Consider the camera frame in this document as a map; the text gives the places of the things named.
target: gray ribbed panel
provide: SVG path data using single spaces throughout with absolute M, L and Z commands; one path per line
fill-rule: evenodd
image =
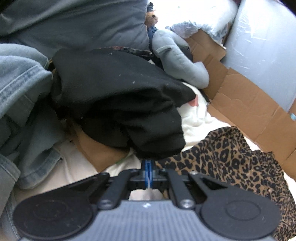
M 171 201 L 122 201 L 98 214 L 88 230 L 71 241 L 229 241 L 216 235 L 194 211 L 176 208 Z M 274 241 L 267 237 L 262 241 Z

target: black garment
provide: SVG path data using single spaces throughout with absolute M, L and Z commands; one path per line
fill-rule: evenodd
M 141 158 L 161 159 L 184 147 L 176 107 L 195 93 L 157 66 L 113 49 L 60 50 L 53 62 L 54 102 L 68 107 L 92 139 L 110 146 L 130 143 Z M 118 139 L 113 129 L 121 130 Z

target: cardboard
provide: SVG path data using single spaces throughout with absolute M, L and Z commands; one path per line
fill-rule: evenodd
M 201 32 L 186 41 L 194 61 L 202 61 L 209 72 L 210 83 L 204 89 L 212 100 L 208 111 L 219 120 L 236 125 L 262 151 L 273 151 L 283 170 L 296 180 L 296 123 L 253 82 L 227 69 L 219 61 L 225 49 Z M 296 114 L 296 102 L 290 112 Z

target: gray neck pillow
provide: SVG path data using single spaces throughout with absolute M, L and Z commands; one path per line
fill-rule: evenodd
M 157 30 L 152 38 L 152 50 L 161 59 L 164 71 L 178 79 L 204 89 L 209 85 L 209 74 L 202 62 L 191 62 L 181 49 L 189 48 L 184 39 L 174 32 Z

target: red patch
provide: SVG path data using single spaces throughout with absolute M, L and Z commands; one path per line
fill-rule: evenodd
M 192 101 L 189 101 L 188 104 L 190 104 L 190 106 L 198 106 L 198 96 L 196 95 L 195 99 L 193 99 Z

